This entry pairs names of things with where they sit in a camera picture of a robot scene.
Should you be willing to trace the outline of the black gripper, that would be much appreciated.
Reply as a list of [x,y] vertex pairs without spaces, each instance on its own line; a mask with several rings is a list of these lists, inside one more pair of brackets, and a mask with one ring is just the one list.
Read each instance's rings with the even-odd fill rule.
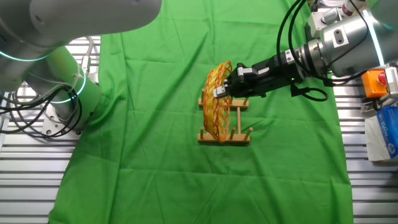
[[215,98],[266,97],[266,93],[304,81],[290,52],[282,52],[269,59],[247,67],[238,63],[236,68],[224,80],[224,84],[213,90]]

